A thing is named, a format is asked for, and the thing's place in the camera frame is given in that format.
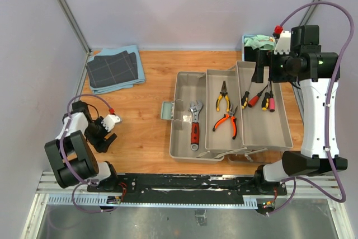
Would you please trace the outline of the grey plastic tool box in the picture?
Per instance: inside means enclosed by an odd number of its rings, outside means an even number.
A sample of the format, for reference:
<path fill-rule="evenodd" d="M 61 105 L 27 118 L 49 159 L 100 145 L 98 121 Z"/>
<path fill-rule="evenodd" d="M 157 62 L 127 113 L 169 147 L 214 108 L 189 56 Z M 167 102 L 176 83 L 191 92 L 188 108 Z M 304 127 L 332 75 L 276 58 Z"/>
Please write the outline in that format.
<path fill-rule="evenodd" d="M 162 105 L 162 119 L 171 121 L 169 155 L 176 161 L 217 163 L 226 155 L 250 155 L 264 151 L 279 153 L 292 149 L 282 90 L 253 83 L 253 62 L 241 62 L 231 69 L 179 72 L 172 102 Z M 275 110 L 263 111 L 260 104 L 242 108 L 241 98 L 251 94 L 273 94 Z"/>

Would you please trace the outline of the red handled adjustable wrench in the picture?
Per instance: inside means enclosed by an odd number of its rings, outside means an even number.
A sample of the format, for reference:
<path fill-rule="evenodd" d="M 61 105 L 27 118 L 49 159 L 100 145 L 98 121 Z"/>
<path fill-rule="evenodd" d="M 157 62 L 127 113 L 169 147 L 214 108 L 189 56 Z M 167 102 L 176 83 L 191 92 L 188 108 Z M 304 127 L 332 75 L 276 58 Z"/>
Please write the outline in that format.
<path fill-rule="evenodd" d="M 201 101 L 190 102 L 189 111 L 192 113 L 192 124 L 191 124 L 191 150 L 197 151 L 199 149 L 200 141 L 200 127 L 199 127 L 199 115 L 203 108 Z"/>

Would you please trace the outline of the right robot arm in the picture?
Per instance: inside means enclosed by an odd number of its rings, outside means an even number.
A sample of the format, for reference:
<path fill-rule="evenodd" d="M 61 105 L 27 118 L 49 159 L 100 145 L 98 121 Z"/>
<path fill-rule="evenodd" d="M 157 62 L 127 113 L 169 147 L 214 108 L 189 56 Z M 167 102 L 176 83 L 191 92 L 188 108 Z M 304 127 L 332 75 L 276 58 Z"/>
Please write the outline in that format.
<path fill-rule="evenodd" d="M 304 105 L 304 137 L 300 151 L 285 151 L 282 159 L 261 165 L 253 187 L 267 194 L 284 180 L 333 174 L 347 170 L 348 160 L 340 157 L 335 130 L 335 95 L 340 78 L 341 53 L 323 52 L 319 26 L 306 25 L 285 31 L 274 29 L 276 45 L 270 60 L 256 63 L 254 82 L 260 82 L 263 67 L 269 67 L 272 82 L 300 83 Z"/>

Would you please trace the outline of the pink handled screwdriver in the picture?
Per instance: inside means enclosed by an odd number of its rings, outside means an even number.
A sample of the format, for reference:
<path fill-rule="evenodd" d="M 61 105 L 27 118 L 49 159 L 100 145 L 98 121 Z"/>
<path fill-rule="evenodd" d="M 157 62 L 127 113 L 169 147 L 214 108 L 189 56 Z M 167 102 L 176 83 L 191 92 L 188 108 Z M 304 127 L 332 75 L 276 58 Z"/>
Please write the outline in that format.
<path fill-rule="evenodd" d="M 274 112 L 276 109 L 274 93 L 272 90 L 272 83 L 270 83 L 270 98 L 269 98 L 269 107 L 268 108 L 269 108 L 270 112 Z"/>

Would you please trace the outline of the orange handled pliers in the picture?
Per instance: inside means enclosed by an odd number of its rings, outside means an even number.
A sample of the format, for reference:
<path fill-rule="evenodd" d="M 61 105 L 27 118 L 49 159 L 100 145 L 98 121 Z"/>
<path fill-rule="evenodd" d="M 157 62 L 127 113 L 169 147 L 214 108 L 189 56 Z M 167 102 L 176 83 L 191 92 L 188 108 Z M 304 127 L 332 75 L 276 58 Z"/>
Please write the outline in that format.
<path fill-rule="evenodd" d="M 232 139 L 235 140 L 237 137 L 237 118 L 235 117 L 235 113 L 237 111 L 237 107 L 233 108 L 231 105 L 229 108 L 229 111 L 224 114 L 224 116 L 219 119 L 213 126 L 213 131 L 215 132 L 219 125 L 223 122 L 230 120 L 231 126 L 232 126 Z"/>

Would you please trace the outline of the red handled screwdriver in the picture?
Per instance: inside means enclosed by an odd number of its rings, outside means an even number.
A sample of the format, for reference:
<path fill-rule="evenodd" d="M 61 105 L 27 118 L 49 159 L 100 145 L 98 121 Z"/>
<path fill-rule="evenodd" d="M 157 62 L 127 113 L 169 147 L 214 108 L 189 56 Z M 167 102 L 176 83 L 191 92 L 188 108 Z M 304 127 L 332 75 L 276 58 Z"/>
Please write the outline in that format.
<path fill-rule="evenodd" d="M 250 101 L 248 102 L 248 107 L 252 108 L 255 106 L 255 104 L 260 99 L 262 93 L 264 92 L 265 89 L 267 89 L 267 87 L 268 86 L 265 86 L 260 92 L 258 92 L 253 98 L 250 99 Z"/>

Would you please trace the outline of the long yellow black screwdriver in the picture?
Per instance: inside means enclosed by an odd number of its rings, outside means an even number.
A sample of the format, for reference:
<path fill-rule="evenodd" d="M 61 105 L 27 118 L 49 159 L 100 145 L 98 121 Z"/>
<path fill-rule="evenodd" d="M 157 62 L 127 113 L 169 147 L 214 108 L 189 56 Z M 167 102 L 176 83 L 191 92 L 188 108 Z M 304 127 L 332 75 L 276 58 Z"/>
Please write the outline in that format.
<path fill-rule="evenodd" d="M 265 95 L 263 97 L 262 103 L 261 103 L 261 109 L 262 111 L 267 111 L 269 109 L 270 104 L 270 87 L 271 82 L 267 84 L 267 91 L 265 92 Z"/>

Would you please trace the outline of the short yellow black screwdriver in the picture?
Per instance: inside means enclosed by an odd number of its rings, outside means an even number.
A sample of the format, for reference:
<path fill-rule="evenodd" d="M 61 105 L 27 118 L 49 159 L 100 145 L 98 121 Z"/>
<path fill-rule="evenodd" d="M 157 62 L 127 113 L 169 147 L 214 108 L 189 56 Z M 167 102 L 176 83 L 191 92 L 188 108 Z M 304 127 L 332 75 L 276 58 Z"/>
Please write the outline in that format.
<path fill-rule="evenodd" d="M 250 94 L 251 85 L 252 85 L 252 83 L 249 84 L 248 90 L 246 90 L 244 92 L 244 95 L 241 98 L 241 108 L 242 109 L 245 109 L 248 105 L 248 98 L 249 98 L 249 94 Z"/>

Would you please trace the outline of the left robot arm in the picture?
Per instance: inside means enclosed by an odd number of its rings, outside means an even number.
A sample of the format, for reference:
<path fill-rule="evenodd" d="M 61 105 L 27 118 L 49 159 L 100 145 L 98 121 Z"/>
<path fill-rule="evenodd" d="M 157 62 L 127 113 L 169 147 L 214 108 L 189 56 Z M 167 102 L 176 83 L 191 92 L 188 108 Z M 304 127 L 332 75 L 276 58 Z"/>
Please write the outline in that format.
<path fill-rule="evenodd" d="M 90 146 L 106 153 L 117 138 L 111 131 L 121 118 L 109 107 L 106 117 L 94 119 L 89 106 L 83 101 L 71 104 L 70 113 L 63 116 L 60 134 L 45 143 L 45 153 L 61 188 L 85 183 L 90 192 L 114 193 L 120 190 L 120 178 L 110 162 L 96 160 Z"/>

